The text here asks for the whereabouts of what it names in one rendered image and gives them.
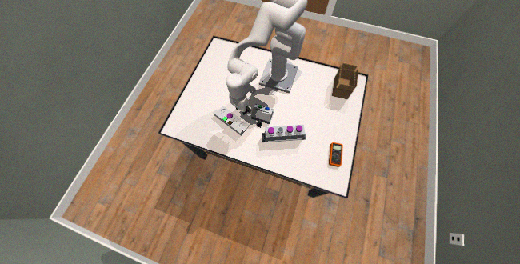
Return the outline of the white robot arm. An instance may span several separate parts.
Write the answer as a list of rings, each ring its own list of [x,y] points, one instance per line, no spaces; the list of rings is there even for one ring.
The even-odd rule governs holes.
[[[286,79],[287,59],[296,60],[301,53],[306,29],[296,21],[306,5],[307,0],[270,0],[261,5],[249,37],[236,45],[228,61],[227,69],[231,74],[226,78],[226,85],[232,100],[239,102],[248,92],[254,94],[256,91],[249,83],[258,76],[258,69],[240,56],[250,46],[266,46],[274,28],[276,36],[270,42],[269,76],[276,82]]]

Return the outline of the small brown cardboard box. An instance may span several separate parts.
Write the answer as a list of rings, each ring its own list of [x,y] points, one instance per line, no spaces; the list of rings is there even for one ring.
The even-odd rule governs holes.
[[[334,86],[332,91],[332,96],[338,98],[348,99],[349,96],[354,92],[354,89],[358,84],[358,69],[355,72],[354,70],[357,68],[355,65],[341,64],[338,72],[334,77]],[[341,70],[342,69],[342,70]],[[341,76],[340,76],[341,74]],[[340,81],[339,81],[340,79]],[[350,84],[350,85],[349,85]],[[349,86],[348,86],[349,85]]]

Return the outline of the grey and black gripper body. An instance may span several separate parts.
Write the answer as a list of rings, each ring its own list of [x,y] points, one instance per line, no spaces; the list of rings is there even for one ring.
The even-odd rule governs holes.
[[[241,112],[245,112],[247,106],[250,107],[250,104],[249,104],[247,96],[245,96],[245,98],[243,100],[241,100],[239,102],[236,102],[236,101],[231,99],[230,94],[229,94],[229,99],[230,99],[230,103],[233,106],[235,106],[236,108],[238,108]]]

